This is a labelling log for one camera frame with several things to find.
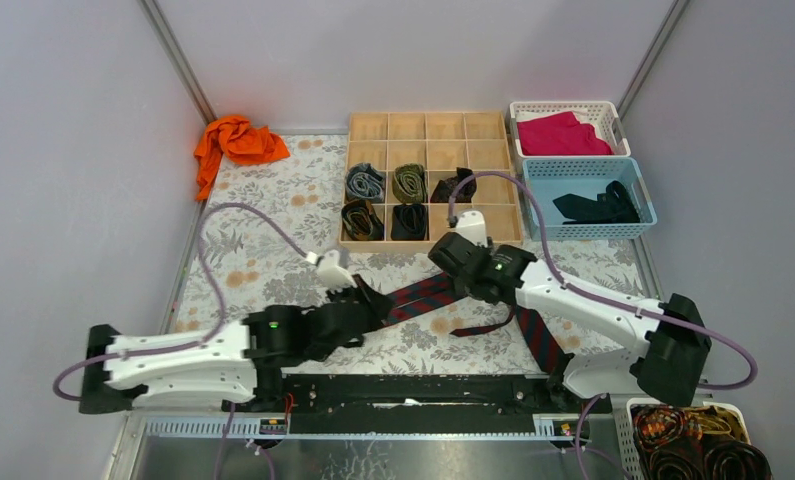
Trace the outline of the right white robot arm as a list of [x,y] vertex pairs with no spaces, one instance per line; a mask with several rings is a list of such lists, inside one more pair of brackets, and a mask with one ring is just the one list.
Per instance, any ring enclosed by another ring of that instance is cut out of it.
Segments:
[[711,340],[696,304],[674,294],[666,302],[625,295],[582,280],[564,283],[534,253],[511,245],[482,247],[445,234],[429,259],[459,292],[489,304],[551,313],[619,344],[574,356],[546,386],[548,402],[570,412],[586,398],[640,390],[665,404],[687,407],[698,388]]

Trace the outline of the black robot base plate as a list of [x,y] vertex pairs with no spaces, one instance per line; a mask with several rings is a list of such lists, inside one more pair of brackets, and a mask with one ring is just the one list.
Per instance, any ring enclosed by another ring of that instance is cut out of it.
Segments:
[[308,375],[288,374],[223,411],[369,418],[398,414],[454,416],[537,415],[575,417],[587,402],[544,375]]

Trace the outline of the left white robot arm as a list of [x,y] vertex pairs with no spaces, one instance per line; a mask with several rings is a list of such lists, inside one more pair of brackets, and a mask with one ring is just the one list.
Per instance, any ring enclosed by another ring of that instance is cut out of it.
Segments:
[[217,332],[127,336],[108,324],[89,331],[78,410],[250,402],[269,411],[282,401],[282,371],[356,348],[383,327],[394,302],[355,276],[320,306],[271,305]]

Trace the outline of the red navy striped tie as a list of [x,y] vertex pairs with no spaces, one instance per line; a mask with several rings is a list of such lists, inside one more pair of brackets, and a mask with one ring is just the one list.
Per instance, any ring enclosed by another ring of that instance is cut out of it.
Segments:
[[[392,309],[384,325],[393,326],[422,314],[443,309],[464,299],[466,295],[456,291],[451,277],[439,273],[393,291],[386,297],[392,303]],[[572,354],[563,351],[537,311],[518,306],[510,307],[507,316],[501,322],[452,327],[448,334],[456,338],[484,335],[504,328],[513,321],[517,323],[521,336],[541,372],[551,374],[572,357]]]

